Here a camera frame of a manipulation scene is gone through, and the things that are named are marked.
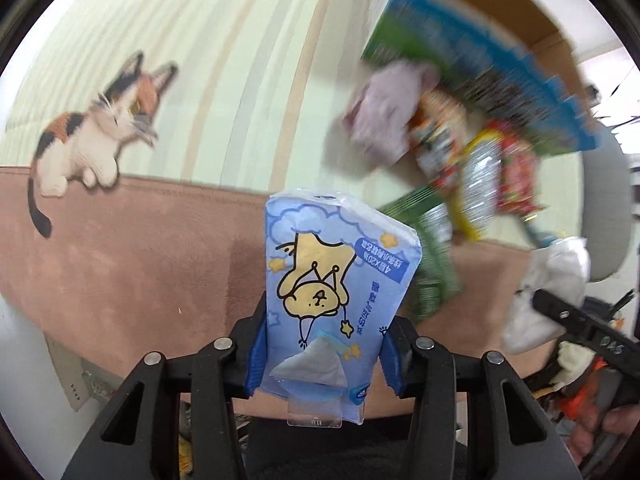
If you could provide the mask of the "person's hand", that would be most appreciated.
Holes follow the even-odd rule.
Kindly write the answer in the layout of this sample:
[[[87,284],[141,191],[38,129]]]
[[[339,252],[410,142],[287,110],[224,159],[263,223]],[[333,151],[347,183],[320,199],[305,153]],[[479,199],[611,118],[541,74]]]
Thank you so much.
[[[568,438],[567,447],[576,465],[592,451],[599,431],[628,439],[639,421],[638,405],[622,406],[602,415],[594,405],[586,406]]]

